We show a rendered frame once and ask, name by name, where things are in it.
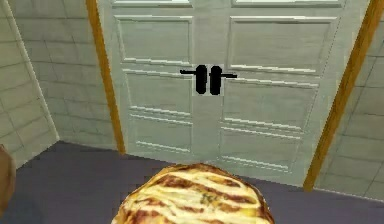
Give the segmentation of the brown rounded object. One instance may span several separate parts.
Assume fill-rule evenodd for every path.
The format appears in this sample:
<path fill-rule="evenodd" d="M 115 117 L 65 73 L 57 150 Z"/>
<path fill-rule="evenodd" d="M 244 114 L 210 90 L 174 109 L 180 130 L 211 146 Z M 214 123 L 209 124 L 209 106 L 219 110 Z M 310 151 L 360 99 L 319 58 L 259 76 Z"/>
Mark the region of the brown rounded object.
<path fill-rule="evenodd" d="M 0 144 L 0 213 L 8 207 L 16 182 L 14 161 L 3 144 Z"/>

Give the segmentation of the messy pizza on paper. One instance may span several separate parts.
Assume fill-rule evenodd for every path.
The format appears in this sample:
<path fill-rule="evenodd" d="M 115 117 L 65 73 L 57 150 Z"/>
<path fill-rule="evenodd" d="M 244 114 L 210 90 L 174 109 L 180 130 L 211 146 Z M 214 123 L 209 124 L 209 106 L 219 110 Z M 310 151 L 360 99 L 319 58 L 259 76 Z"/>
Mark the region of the messy pizza on paper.
<path fill-rule="evenodd" d="M 275 224 L 262 193 L 204 163 L 163 168 L 121 203 L 111 224 Z"/>

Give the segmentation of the white panelled room door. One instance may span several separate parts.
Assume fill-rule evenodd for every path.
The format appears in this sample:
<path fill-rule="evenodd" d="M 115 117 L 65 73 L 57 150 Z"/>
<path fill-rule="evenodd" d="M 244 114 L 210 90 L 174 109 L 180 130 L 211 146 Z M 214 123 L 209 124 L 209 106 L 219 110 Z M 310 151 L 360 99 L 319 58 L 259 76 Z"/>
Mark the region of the white panelled room door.
<path fill-rule="evenodd" d="M 209 158 L 196 87 L 195 0 L 97 0 L 129 155 L 174 163 Z"/>
<path fill-rule="evenodd" d="M 205 161 L 235 174 L 303 183 L 371 0 L 195 0 Z M 210 93 L 209 73 L 222 78 Z"/>

